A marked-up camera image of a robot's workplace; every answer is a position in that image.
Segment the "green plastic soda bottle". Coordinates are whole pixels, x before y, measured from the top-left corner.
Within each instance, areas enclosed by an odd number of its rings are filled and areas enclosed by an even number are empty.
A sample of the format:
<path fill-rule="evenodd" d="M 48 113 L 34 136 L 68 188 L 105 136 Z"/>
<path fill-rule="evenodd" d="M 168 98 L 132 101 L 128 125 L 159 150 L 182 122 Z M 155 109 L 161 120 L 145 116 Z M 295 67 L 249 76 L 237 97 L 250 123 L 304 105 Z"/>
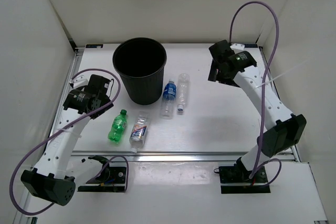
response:
<path fill-rule="evenodd" d="M 108 139 L 114 143 L 119 143 L 127 127 L 127 111 L 122 109 L 120 114 L 113 120 L 111 130 L 108 133 Z"/>

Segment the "clear unlabelled plastic bottle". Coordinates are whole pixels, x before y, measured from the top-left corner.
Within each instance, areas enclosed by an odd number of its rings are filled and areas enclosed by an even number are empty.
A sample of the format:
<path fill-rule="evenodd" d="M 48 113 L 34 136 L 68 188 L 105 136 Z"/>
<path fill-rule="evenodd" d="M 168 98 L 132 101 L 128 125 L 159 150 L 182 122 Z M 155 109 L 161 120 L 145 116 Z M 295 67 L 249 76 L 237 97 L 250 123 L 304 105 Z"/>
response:
<path fill-rule="evenodd" d="M 182 73 L 179 75 L 177 82 L 177 112 L 183 114 L 188 101 L 190 87 L 190 76 L 187 73 Z"/>

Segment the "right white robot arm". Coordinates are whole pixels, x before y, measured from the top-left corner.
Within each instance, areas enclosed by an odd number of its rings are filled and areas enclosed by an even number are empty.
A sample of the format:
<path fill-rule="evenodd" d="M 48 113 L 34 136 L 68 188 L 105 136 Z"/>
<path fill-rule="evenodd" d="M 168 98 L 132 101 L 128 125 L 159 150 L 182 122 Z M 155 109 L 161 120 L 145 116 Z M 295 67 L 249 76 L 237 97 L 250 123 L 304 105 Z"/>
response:
<path fill-rule="evenodd" d="M 216 80 L 240 87 L 261 116 L 263 134 L 235 165 L 236 177 L 247 182 L 272 157 L 299 142 L 307 120 L 302 114 L 295 115 L 287 108 L 271 86 L 264 82 L 257 61 L 244 45 L 230 45 L 227 40 L 222 40 L 211 45 L 209 51 Z"/>

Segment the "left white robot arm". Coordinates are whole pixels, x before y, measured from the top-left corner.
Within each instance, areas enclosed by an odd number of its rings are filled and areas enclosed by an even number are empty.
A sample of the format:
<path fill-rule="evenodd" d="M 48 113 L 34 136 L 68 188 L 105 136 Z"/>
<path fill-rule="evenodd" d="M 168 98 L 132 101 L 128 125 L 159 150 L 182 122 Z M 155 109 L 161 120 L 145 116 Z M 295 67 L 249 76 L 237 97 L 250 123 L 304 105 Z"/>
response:
<path fill-rule="evenodd" d="M 58 135 L 47 147 L 31 171 L 21 181 L 35 197 L 61 206 L 69 203 L 75 189 L 75 177 L 67 171 L 68 162 L 81 132 L 92 119 L 113 105 L 107 95 L 110 80 L 93 74 L 77 77 L 71 84 L 58 122 Z"/>

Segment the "black ribbed plastic bin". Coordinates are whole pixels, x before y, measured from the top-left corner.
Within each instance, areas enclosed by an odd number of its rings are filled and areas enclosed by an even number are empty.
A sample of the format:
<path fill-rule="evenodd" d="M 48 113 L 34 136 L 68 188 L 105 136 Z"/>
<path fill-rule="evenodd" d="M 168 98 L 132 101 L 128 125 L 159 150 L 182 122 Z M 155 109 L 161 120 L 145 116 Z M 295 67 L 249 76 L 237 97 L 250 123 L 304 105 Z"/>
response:
<path fill-rule="evenodd" d="M 132 38 L 120 44 L 112 63 L 130 99 L 139 105 L 156 102 L 162 94 L 165 48 L 151 38 Z"/>

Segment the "blue white sticker label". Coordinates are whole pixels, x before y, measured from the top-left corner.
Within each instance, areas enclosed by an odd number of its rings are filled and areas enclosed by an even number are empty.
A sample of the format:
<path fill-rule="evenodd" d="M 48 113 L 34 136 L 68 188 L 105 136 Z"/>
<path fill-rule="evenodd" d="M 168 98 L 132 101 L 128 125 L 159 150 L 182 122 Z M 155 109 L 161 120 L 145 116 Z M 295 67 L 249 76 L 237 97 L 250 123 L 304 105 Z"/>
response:
<path fill-rule="evenodd" d="M 101 49 L 103 44 L 86 44 L 85 48 L 87 49 Z"/>

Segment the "clear bottle white blue label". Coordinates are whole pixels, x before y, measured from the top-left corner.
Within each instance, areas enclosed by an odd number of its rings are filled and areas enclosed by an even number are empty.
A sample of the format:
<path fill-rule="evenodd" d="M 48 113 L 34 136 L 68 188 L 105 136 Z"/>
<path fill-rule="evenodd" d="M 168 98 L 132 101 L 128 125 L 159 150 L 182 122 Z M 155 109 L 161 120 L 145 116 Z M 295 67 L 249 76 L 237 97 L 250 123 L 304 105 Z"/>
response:
<path fill-rule="evenodd" d="M 148 128 L 150 125 L 149 114 L 147 112 L 141 111 L 138 115 L 138 118 L 133 125 L 131 135 L 129 138 L 130 150 L 132 153 L 137 153 L 139 149 L 144 146 Z"/>

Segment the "white zip tie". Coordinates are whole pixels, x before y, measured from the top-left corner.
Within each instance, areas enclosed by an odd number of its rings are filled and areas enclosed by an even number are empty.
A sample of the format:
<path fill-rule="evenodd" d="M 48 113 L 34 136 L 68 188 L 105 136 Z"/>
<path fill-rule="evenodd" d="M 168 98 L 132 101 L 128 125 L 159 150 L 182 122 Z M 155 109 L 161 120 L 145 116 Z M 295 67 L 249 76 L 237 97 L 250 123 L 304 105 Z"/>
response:
<path fill-rule="evenodd" d="M 282 77 L 282 76 L 284 76 L 284 75 L 290 73 L 291 71 L 294 71 L 294 70 L 300 68 L 301 66 L 307 64 L 309 61 L 311 61 L 311 59 L 307 59 L 307 60 L 305 60 L 305 61 L 299 63 L 298 65 L 295 65 L 294 67 L 292 67 L 292 68 L 286 70 L 285 72 L 283 72 L 283 73 L 277 75 L 276 77 L 273 77 L 273 78 L 269 79 L 268 81 L 262 82 L 261 85 L 256 86 L 254 89 L 261 88 L 261 87 L 263 87 L 263 86 L 265 86 L 265 85 L 268 85 L 268 84 L 274 82 L 275 80 L 279 79 L 280 77 Z"/>

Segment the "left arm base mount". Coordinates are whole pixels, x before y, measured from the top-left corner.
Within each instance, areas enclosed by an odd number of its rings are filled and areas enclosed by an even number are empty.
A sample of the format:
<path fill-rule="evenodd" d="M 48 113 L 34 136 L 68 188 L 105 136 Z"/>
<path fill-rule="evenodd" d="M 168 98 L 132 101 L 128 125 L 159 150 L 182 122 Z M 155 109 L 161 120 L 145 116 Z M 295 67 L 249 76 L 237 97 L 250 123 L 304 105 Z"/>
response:
<path fill-rule="evenodd" d="M 122 159 L 125 166 L 111 166 L 116 159 Z M 125 193 L 129 182 L 129 162 L 125 156 L 116 155 L 107 159 L 106 157 L 94 155 L 88 160 L 96 161 L 101 170 L 85 185 L 78 187 L 77 191 L 82 193 Z"/>

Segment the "aluminium rail frame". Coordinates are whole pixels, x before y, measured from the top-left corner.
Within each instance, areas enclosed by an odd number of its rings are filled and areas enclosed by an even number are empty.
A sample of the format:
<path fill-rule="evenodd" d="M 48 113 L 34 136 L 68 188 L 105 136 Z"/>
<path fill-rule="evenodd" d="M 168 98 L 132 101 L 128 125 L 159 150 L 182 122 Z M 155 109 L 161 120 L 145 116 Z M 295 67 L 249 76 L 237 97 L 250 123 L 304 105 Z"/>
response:
<path fill-rule="evenodd" d="M 50 206 L 24 192 L 20 204 L 44 212 L 38 223 L 319 223 L 325 215 L 306 163 L 293 151 L 270 163 L 269 194 L 221 194 L 214 169 L 231 165 L 256 143 L 260 116 L 242 89 L 208 80 L 208 44 L 166 44 L 165 80 L 191 78 L 186 110 L 160 117 L 160 102 L 141 106 L 122 88 L 114 107 L 84 128 L 70 166 L 90 155 L 129 160 L 125 193 L 77 192 L 68 205 Z M 113 120 L 127 111 L 127 127 L 117 144 L 108 139 Z M 149 114 L 144 146 L 132 153 L 129 138 L 139 113 Z"/>

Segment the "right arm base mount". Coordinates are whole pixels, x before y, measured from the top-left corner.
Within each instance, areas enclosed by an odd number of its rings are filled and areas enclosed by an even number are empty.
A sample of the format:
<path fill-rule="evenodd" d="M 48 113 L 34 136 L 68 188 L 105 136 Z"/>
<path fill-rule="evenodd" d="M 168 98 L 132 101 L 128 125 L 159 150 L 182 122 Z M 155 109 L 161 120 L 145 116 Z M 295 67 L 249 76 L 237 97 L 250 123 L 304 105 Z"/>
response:
<path fill-rule="evenodd" d="M 236 166 L 219 166 L 214 169 L 219 175 L 221 194 L 269 194 L 271 193 L 265 168 L 252 179 L 243 175 Z"/>

